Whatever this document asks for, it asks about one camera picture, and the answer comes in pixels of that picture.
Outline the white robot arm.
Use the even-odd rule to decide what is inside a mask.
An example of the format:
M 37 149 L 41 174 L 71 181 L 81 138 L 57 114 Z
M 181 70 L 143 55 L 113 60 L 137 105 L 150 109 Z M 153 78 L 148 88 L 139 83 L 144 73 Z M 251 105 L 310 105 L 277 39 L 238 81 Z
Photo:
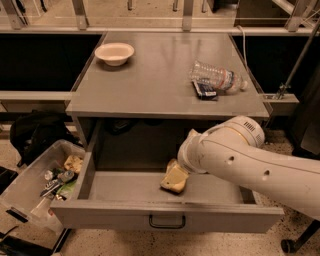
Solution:
M 320 161 L 265 151 L 261 126 L 236 116 L 203 133 L 191 130 L 177 160 L 189 172 L 212 174 L 320 220 Z

